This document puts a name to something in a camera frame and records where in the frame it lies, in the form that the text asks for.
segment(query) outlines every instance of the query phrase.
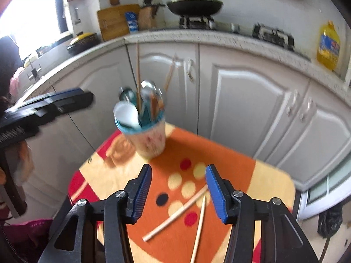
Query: blue gripper pad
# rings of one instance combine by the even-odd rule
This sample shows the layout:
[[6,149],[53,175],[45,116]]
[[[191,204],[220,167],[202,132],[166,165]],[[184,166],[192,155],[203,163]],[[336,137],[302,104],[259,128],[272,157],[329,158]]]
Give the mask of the blue gripper pad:
[[222,178],[218,174],[214,165],[209,165],[206,167],[205,175],[207,186],[210,191],[217,216],[223,223],[226,223],[228,219],[228,213],[226,210],[225,198],[220,187],[220,184],[224,185]]
[[139,180],[139,177],[141,177],[141,179],[140,179],[139,188],[138,188],[138,190],[135,194],[135,197],[134,197],[133,212],[131,215],[131,218],[135,222],[137,222],[137,220],[143,214],[147,194],[149,193],[151,179],[152,179],[151,166],[146,164],[146,165],[144,165],[143,169],[138,176],[138,180]]

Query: white cabinet door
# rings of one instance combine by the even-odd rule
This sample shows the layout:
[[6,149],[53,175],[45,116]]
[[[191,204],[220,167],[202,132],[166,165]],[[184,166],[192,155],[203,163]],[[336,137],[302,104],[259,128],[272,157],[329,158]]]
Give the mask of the white cabinet door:
[[294,119],[309,79],[268,59],[205,45],[200,70],[199,135],[264,161]]
[[288,172],[306,191],[330,173],[351,151],[351,109],[311,81],[289,130],[267,159]]
[[56,92],[80,87],[94,94],[91,108],[70,117],[95,150],[117,129],[113,107],[122,86],[136,88],[125,46],[93,59],[54,84]]
[[[52,87],[45,93],[49,92],[54,92]],[[28,209],[11,223],[53,217],[67,196],[73,173],[94,153],[69,116],[41,126],[27,144],[35,166],[23,184]]]
[[[128,45],[128,52],[136,74],[136,45]],[[141,79],[153,80],[159,88],[163,88],[175,54],[177,55],[175,69],[167,92],[166,121],[197,133],[199,86],[197,44],[141,44]]]

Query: patterned tablecloth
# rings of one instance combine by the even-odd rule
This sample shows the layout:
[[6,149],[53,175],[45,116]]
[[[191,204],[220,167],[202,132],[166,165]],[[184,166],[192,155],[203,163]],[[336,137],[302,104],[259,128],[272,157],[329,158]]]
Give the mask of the patterned tablecloth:
[[[210,140],[166,124],[166,149],[153,159],[139,156],[124,136],[116,131],[75,173],[69,186],[72,203],[106,199],[136,178],[143,164],[152,167],[152,182],[142,217],[128,225],[136,263],[190,262],[202,197],[175,222],[148,242],[142,237],[178,210],[205,186],[205,167],[215,164],[222,178],[235,189],[255,199],[279,197],[292,210],[295,187],[286,173],[258,160],[225,148]],[[220,262],[227,250],[231,225],[223,225],[206,192],[207,207],[196,262]],[[98,238],[103,243],[103,224]],[[255,223],[253,262],[260,259],[260,222]]]

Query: white plastic cup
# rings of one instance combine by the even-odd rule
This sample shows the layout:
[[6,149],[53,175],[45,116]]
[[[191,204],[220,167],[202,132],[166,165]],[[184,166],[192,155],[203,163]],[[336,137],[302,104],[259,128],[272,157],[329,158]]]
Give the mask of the white plastic cup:
[[164,116],[161,116],[158,122],[140,130],[128,129],[118,122],[116,122],[116,125],[141,157],[154,158],[159,156],[166,147]]

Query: wooden cutting board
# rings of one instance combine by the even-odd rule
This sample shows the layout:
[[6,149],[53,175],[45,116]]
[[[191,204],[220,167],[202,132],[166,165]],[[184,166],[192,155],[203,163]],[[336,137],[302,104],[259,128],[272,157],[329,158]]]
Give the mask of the wooden cutting board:
[[111,39],[129,34],[127,20],[124,16],[126,12],[139,14],[138,4],[118,5],[103,9],[97,12],[102,39]]

